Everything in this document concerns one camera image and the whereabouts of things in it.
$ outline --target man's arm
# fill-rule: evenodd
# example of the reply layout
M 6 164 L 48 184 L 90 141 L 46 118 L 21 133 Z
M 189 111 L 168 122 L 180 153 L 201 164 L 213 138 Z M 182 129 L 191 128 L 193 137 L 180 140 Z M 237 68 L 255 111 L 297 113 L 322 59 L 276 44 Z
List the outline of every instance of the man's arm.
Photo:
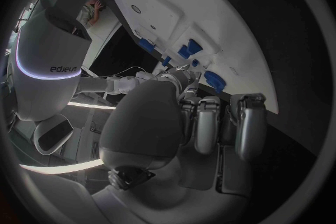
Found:
M 99 0 L 96 1 L 95 3 L 95 14 L 94 17 L 89 20 L 89 24 L 93 25 L 99 20 L 99 8 L 101 8 L 103 5 L 99 2 Z

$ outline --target glowing light strip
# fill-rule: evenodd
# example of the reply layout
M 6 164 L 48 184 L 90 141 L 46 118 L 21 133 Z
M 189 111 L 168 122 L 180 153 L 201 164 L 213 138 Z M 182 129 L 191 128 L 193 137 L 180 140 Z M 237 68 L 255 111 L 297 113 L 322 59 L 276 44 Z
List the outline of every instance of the glowing light strip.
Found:
M 21 31 L 18 33 L 18 37 L 17 37 L 17 41 L 16 41 L 16 64 L 18 66 L 18 68 L 21 70 L 21 72 L 29 77 L 32 78 L 36 78 L 37 80 L 64 80 L 66 78 L 72 78 L 72 77 L 77 77 L 81 74 L 82 70 L 79 70 L 77 73 L 75 74 L 70 74 L 69 76 L 62 76 L 62 77 L 42 77 L 42 76 L 38 76 L 35 74 L 32 74 L 30 72 L 28 72 L 27 70 L 25 70 L 23 68 L 23 66 L 21 65 L 19 59 L 18 59 L 18 42 L 20 40 L 20 34 Z
M 98 109 L 111 109 L 111 110 L 116 109 L 115 106 L 87 105 L 87 104 L 81 104 L 79 102 L 69 102 L 68 105 L 81 106 L 83 108 L 98 108 Z
M 66 172 L 81 171 L 81 170 L 93 168 L 93 167 L 96 167 L 102 164 L 104 164 L 102 160 L 95 160 L 95 161 L 83 162 L 82 164 L 56 166 L 56 167 L 29 166 L 29 165 L 23 165 L 23 164 L 20 164 L 20 166 L 26 170 L 30 170 L 33 172 L 39 172 L 40 174 L 55 175 L 55 174 L 64 174 Z

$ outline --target man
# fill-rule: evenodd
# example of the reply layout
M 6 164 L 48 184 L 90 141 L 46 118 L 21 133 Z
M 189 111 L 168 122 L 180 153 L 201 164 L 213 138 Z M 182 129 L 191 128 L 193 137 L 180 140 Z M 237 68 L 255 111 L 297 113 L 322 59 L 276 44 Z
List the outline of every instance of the man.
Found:
M 81 9 L 80 14 L 77 16 L 79 21 L 85 29 L 89 29 L 93 24 L 99 20 L 99 9 L 103 7 L 99 0 L 88 1 Z

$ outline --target led light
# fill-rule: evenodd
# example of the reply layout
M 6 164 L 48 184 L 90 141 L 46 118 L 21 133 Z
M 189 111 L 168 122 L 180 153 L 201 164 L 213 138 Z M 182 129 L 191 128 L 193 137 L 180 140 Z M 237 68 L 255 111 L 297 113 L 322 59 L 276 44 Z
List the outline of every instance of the led light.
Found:
M 30 170 L 33 172 L 39 172 L 40 174 L 55 175 L 55 174 L 64 174 L 66 172 L 81 171 L 81 170 L 93 168 L 93 167 L 96 167 L 102 164 L 104 164 L 102 160 L 95 160 L 95 161 L 83 162 L 82 164 L 56 166 L 56 167 L 29 166 L 29 165 L 23 165 L 23 164 L 20 164 L 20 166 L 26 170 Z
M 18 68 L 21 70 L 21 72 L 29 77 L 32 77 L 32 78 L 36 78 L 38 80 L 64 80 L 66 78 L 72 78 L 72 77 L 77 77 L 81 74 L 82 70 L 79 70 L 77 73 L 75 74 L 70 74 L 68 76 L 61 76 L 61 77 L 42 77 L 42 76 L 38 76 L 36 74 L 32 74 L 30 72 L 28 72 L 27 70 L 25 70 L 23 68 L 23 66 L 21 65 L 20 63 L 20 60 L 18 59 L 18 42 L 20 40 L 20 34 L 21 34 L 21 31 L 18 33 L 18 37 L 17 37 L 17 41 L 16 41 L 16 64 L 18 66 Z
M 68 105 L 74 105 L 74 106 L 81 106 L 83 108 L 98 108 L 98 109 L 116 109 L 115 106 L 103 106 L 103 105 L 87 105 L 87 104 L 81 104 L 79 102 L 69 102 Z

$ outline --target person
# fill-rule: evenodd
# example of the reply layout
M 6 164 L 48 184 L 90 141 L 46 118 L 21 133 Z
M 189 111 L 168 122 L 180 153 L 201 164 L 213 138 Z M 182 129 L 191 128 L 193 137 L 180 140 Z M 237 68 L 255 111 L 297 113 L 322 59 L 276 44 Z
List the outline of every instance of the person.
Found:
M 90 0 L 88 1 L 81 9 L 80 13 L 77 16 L 77 21 L 79 21 L 85 29 L 89 29 L 99 20 L 99 12 L 103 7 L 100 0 Z

